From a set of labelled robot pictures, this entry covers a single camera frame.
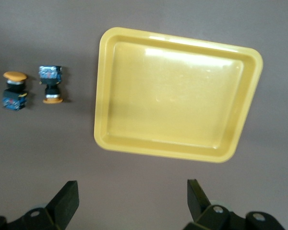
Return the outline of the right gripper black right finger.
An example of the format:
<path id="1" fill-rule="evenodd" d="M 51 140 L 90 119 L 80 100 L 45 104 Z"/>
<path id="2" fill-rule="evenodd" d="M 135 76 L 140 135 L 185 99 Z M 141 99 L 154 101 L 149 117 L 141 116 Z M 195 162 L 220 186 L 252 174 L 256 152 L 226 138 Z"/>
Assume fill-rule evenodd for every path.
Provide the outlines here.
<path id="1" fill-rule="evenodd" d="M 196 179 L 187 181 L 187 203 L 193 221 L 187 230 L 281 230 L 272 215 L 252 211 L 244 218 L 220 204 L 211 204 Z"/>

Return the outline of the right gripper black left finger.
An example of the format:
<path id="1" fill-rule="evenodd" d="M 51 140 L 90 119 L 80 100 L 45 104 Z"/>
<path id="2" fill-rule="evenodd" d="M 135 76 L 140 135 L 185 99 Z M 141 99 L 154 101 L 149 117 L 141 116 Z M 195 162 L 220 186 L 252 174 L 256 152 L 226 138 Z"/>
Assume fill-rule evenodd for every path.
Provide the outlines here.
<path id="1" fill-rule="evenodd" d="M 78 206 L 78 183 L 68 181 L 45 207 L 31 209 L 10 223 L 0 216 L 0 230 L 64 230 Z"/>

